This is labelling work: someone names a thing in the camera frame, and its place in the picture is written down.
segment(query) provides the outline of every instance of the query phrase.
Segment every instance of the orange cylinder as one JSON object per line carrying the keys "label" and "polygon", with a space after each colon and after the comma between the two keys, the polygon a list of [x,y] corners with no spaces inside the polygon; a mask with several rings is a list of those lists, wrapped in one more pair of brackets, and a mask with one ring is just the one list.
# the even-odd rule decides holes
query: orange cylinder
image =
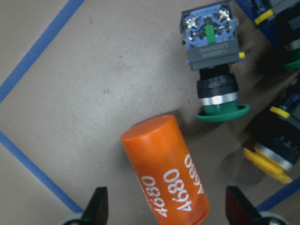
{"label": "orange cylinder", "polygon": [[121,141],[158,224],[198,225],[210,206],[173,115],[135,125]]}

